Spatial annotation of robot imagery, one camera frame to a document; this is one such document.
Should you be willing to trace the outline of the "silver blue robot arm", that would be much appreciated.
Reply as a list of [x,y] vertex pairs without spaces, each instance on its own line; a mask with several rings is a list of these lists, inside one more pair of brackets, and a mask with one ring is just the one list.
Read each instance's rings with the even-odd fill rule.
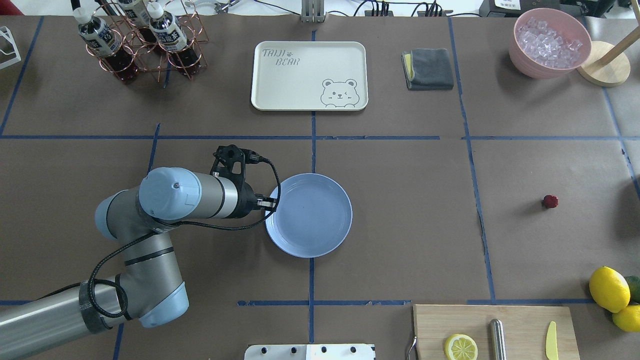
[[164,325],[189,308],[170,231],[199,219],[273,215],[279,198],[253,192],[242,174],[181,167],[150,171],[141,184],[106,198],[96,227],[119,248],[89,278],[1,314],[1,358],[24,359],[137,319]]

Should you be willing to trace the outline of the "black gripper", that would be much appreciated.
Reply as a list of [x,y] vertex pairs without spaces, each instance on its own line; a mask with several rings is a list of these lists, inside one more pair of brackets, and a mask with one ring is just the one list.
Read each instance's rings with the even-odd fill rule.
[[254,210],[276,210],[279,205],[279,196],[276,198],[263,194],[254,194],[256,204]]

